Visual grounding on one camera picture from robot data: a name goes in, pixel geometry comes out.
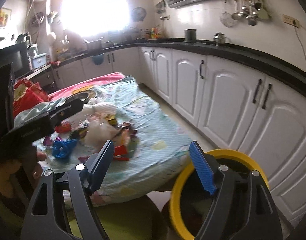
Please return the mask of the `person's left hand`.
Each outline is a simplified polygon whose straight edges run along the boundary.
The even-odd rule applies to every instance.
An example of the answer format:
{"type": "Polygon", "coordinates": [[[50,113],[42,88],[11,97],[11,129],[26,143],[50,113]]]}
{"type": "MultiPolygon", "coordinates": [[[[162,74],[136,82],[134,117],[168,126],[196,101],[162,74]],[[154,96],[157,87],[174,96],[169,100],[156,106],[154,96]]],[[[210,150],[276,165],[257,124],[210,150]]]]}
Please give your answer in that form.
{"type": "Polygon", "coordinates": [[[39,164],[39,162],[40,161],[45,161],[46,159],[47,159],[47,154],[37,150],[37,161],[33,165],[33,169],[32,169],[33,179],[38,180],[41,177],[41,175],[43,173],[43,168],[39,164]]]}

